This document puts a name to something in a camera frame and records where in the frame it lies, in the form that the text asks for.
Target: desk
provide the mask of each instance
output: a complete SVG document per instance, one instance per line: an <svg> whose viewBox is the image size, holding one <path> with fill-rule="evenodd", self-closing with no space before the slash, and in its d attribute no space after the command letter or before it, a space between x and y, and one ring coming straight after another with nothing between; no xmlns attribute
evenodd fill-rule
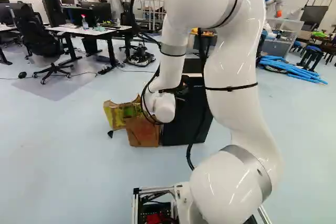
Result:
<svg viewBox="0 0 336 224"><path fill-rule="evenodd" d="M332 40L329 37L322 38L322 37L318 37L318 36L311 36L311 38L322 42L321 45L324 45L324 44L332 42Z"/></svg>
<svg viewBox="0 0 336 224"><path fill-rule="evenodd" d="M106 40L107 45L108 45L110 63L113 67L115 67L118 64L118 61L115 58L114 50L113 50L113 44L112 44L113 33L118 32L118 31L126 31L126 30L129 30L131 28L132 27L127 26L127 27L121 27L120 29L109 28L109 29L106 29L105 31L94 31L92 28L90 28L88 30L84 30L82 27L80 27L80 28L68 28L68 27L59 26L59 27L47 28L47 30L63 31L63 32L66 32L68 34L68 36L66 36L66 41L67 41L67 45L69 47L69 52L70 52L71 59L66 61L66 62L62 62L62 65L67 64L69 62L76 61L76 60L82 58L82 57L77 57L76 54L75 54L75 50L73 48L71 38L70 38L70 34L74 34L74 35L77 35L79 37L84 37L84 38Z"/></svg>
<svg viewBox="0 0 336 224"><path fill-rule="evenodd" d="M15 26L1 26L0 25L0 33L7 32L7 31L14 31L16 30ZM4 52L2 51L2 48L0 47L0 63L5 65L11 65L10 61L8 61L4 55Z"/></svg>

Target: table leg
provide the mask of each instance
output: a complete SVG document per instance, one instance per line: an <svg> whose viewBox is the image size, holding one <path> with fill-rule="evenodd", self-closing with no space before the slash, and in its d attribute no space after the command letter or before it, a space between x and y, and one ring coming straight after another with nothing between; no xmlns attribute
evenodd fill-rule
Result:
<svg viewBox="0 0 336 224"><path fill-rule="evenodd" d="M110 63L111 63L112 68L115 68L118 65L118 61L116 60L116 57L114 55L112 38L109 38L106 41L107 41L107 47L109 49Z"/></svg>
<svg viewBox="0 0 336 224"><path fill-rule="evenodd" d="M314 72L314 70L315 70L315 67L317 66L317 64L320 62L320 60L322 59L322 57L323 57L323 54L321 53L321 54L319 54L317 57L316 57L316 60L315 60L315 63L314 63L314 65L312 66L312 68L311 69L309 69L309 71L312 71L312 72Z"/></svg>
<svg viewBox="0 0 336 224"><path fill-rule="evenodd" d="M99 49L99 50L97 50L97 52L87 52L86 53L86 57L90 57L90 56L95 55L95 54L97 54L99 52L103 52L103 50Z"/></svg>
<svg viewBox="0 0 336 224"><path fill-rule="evenodd" d="M303 67L304 66L304 62L306 61L306 59L308 59L310 56L310 52L305 52L305 54L303 55L303 58L301 59L300 63L297 64L297 66L301 66Z"/></svg>
<svg viewBox="0 0 336 224"><path fill-rule="evenodd" d="M8 61L4 55L4 52L2 51L1 47L0 47L0 63L1 64L5 64L5 65L11 65L13 63L11 63L10 61Z"/></svg>
<svg viewBox="0 0 336 224"><path fill-rule="evenodd" d="M67 47L68 47L71 59L66 60L66 61L60 63L60 65L65 65L65 64L68 64L70 62L74 62L74 61L79 60L79 59L82 58L82 56L76 56L75 49L73 48L73 44L72 44L72 41L71 41L70 34L66 34L65 40L67 42Z"/></svg>
<svg viewBox="0 0 336 224"><path fill-rule="evenodd" d="M125 35L125 54L126 54L126 58L130 58L131 56L131 52L130 52L130 48L131 48L131 40L133 39L132 35L126 34Z"/></svg>
<svg viewBox="0 0 336 224"><path fill-rule="evenodd" d="M309 60L307 61L306 65L303 67L303 69L308 70L310 63L316 58L316 53L312 53L310 55Z"/></svg>

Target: orange object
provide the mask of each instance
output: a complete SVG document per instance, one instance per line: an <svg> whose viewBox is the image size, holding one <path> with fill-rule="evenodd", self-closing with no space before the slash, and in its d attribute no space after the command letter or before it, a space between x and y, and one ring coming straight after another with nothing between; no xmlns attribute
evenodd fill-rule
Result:
<svg viewBox="0 0 336 224"><path fill-rule="evenodd" d="M277 11L277 18L280 18L281 16L282 16L282 11L281 10Z"/></svg>

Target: metal frame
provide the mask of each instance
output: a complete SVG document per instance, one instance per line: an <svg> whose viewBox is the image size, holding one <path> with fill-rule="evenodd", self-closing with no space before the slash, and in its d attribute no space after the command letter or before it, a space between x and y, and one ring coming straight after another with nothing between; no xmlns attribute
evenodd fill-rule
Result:
<svg viewBox="0 0 336 224"><path fill-rule="evenodd" d="M178 200L181 199L182 201L184 201L185 203L187 202L187 198L184 198L182 195L182 192L180 192L180 190L182 191L182 188L184 185L187 186L188 183L181 183L181 184L177 184L175 186L170 186L170 187L140 187L140 188L135 188L133 190L133 196L132 196L132 224L138 224L138 206L139 206L139 198L143 195L150 195L153 193L171 193L174 197L174 199L176 200L176 203L178 205ZM258 208L258 213L261 217L261 219L263 220L264 224L272 224L270 218L268 217L263 205L261 205Z"/></svg>

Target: computer monitor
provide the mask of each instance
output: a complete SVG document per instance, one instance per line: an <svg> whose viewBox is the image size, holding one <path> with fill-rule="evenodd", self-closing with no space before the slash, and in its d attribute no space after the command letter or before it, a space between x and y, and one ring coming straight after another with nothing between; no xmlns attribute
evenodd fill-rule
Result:
<svg viewBox="0 0 336 224"><path fill-rule="evenodd" d="M75 0L61 0L62 4L66 4L66 5L74 5L75 4Z"/></svg>
<svg viewBox="0 0 336 224"><path fill-rule="evenodd" d="M32 8L32 4L27 3L11 3L9 6L9 10L13 10L15 17L35 17L34 10Z"/></svg>
<svg viewBox="0 0 336 224"><path fill-rule="evenodd" d="M327 6L305 6L301 21L304 21L305 25L316 24L316 27L319 27L328 9Z"/></svg>
<svg viewBox="0 0 336 224"><path fill-rule="evenodd" d="M10 13L11 9L15 11L20 11L22 6L25 5L25 3L0 3L0 23L4 23L6 25L13 25L13 17ZM32 13L34 13L32 4L28 4L30 7L30 10Z"/></svg>
<svg viewBox="0 0 336 224"><path fill-rule="evenodd" d="M68 9L71 14L71 22L76 26L82 25L82 15L85 15L85 20L88 23L89 27L95 27L97 25L96 18L94 16L94 12L92 9L85 9L85 8L71 8Z"/></svg>
<svg viewBox="0 0 336 224"><path fill-rule="evenodd" d="M82 2L82 8L92 9L96 22L103 23L112 19L111 5L109 3Z"/></svg>
<svg viewBox="0 0 336 224"><path fill-rule="evenodd" d="M0 4L0 23L6 24L6 25L13 24L13 19L10 14L8 4L5 4L5 3Z"/></svg>

